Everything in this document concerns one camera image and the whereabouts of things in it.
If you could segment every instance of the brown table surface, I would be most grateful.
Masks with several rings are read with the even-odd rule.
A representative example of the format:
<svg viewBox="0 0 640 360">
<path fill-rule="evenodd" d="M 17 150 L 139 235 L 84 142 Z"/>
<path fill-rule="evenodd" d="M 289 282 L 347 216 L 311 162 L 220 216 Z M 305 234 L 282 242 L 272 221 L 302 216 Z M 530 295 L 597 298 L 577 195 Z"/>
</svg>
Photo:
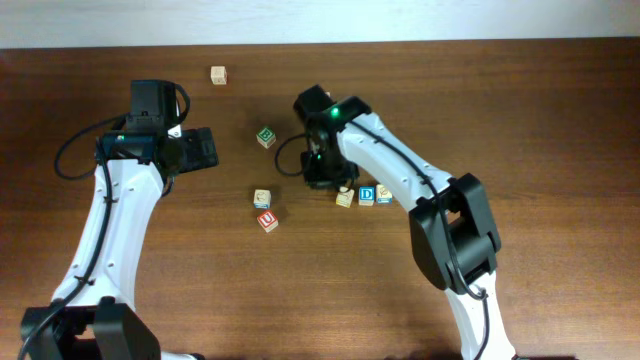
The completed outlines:
<svg viewBox="0 0 640 360">
<path fill-rule="evenodd" d="M 521 355 L 640 352 L 640 40 L 460 41 L 0 52 L 0 358 L 75 253 L 93 181 L 52 160 L 81 128 L 129 109 L 132 79 L 182 84 L 185 128 L 213 129 L 220 166 L 177 179 L 149 223 L 138 313 L 164 349 L 213 359 L 383 359 L 459 351 L 444 294 L 414 263 L 407 216 L 336 206 L 277 173 L 291 106 L 321 83 L 359 95 L 433 165 L 486 185 L 501 232 L 498 297 Z M 229 84 L 213 86 L 209 67 Z M 91 136 L 65 171 L 92 165 Z M 283 153 L 295 168 L 302 143 Z M 373 180 L 364 174 L 359 184 Z M 258 226 L 255 188 L 280 225 Z"/>
</svg>

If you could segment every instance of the wooden block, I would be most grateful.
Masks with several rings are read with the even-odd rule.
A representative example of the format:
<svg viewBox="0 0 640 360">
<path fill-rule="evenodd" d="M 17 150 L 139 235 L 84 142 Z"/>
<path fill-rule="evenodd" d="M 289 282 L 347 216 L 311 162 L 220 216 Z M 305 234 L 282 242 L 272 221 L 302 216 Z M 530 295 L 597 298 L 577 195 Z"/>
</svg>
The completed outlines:
<svg viewBox="0 0 640 360">
<path fill-rule="evenodd" d="M 358 205 L 373 206 L 375 203 L 376 188 L 373 186 L 362 186 L 358 191 Z"/>
<path fill-rule="evenodd" d="M 265 126 L 262 130 L 258 131 L 256 137 L 258 138 L 260 145 L 264 146 L 265 149 L 268 149 L 274 142 L 276 142 L 276 133 L 274 133 L 268 126 Z"/>
<path fill-rule="evenodd" d="M 391 204 L 393 195 L 384 185 L 376 185 L 376 200 L 378 204 Z"/>
<path fill-rule="evenodd" d="M 271 210 L 267 210 L 258 216 L 258 223 L 260 223 L 264 231 L 271 232 L 278 226 L 278 218 L 273 215 Z"/>
<path fill-rule="evenodd" d="M 227 69 L 224 66 L 212 66 L 211 82 L 213 82 L 213 85 L 226 85 Z"/>
<path fill-rule="evenodd" d="M 253 193 L 253 206 L 258 209 L 268 209 L 271 207 L 271 191 L 256 189 Z"/>
<path fill-rule="evenodd" d="M 353 189 L 349 190 L 344 186 L 340 187 L 340 192 L 338 193 L 338 196 L 336 196 L 336 204 L 346 208 L 351 207 L 354 193 L 355 191 Z"/>
</svg>

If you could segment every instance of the robotic arm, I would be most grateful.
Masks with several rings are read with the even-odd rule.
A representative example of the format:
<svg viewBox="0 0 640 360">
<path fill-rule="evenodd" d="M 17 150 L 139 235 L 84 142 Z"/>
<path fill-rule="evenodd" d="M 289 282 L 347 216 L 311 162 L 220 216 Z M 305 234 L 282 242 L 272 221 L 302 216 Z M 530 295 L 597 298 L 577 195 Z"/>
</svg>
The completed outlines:
<svg viewBox="0 0 640 360">
<path fill-rule="evenodd" d="M 176 92 L 185 100 L 183 112 Z M 133 81 L 131 94 L 131 112 L 114 118 L 114 130 L 97 141 L 94 197 L 80 245 L 51 305 L 27 309 L 19 359 L 27 353 L 34 360 L 204 359 L 162 352 L 135 314 L 134 290 L 147 224 L 163 188 L 168 184 L 166 194 L 179 174 L 218 164 L 213 137 L 208 128 L 181 130 L 190 101 L 180 85 Z M 89 326 L 95 338 L 80 339 Z"/>
<path fill-rule="evenodd" d="M 338 187 L 362 167 L 384 184 L 409 214 L 416 264 L 453 310 L 465 360 L 516 358 L 495 292 L 500 238 L 484 188 L 435 168 L 400 142 L 359 98 L 340 103 L 319 86 L 300 94 L 294 109 L 309 150 L 301 154 L 312 188 Z M 445 210 L 460 217 L 448 224 Z"/>
</svg>

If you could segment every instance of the white wall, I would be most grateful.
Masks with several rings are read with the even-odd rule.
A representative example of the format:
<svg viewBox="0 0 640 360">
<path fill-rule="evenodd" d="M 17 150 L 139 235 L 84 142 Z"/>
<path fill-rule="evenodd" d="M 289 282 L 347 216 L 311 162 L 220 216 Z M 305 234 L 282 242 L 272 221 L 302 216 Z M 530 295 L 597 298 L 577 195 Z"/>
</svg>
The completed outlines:
<svg viewBox="0 0 640 360">
<path fill-rule="evenodd" d="M 0 48 L 640 35 L 640 0 L 0 0 Z"/>
</svg>

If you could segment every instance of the white background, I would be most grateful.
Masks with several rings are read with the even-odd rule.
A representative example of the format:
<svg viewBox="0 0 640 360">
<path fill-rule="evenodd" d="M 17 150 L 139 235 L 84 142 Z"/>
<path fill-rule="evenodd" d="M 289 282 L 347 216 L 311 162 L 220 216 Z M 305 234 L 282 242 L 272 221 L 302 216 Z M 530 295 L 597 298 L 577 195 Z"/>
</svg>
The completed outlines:
<svg viewBox="0 0 640 360">
<path fill-rule="evenodd" d="M 640 35 L 640 0 L 0 0 L 0 48 Z"/>
</svg>

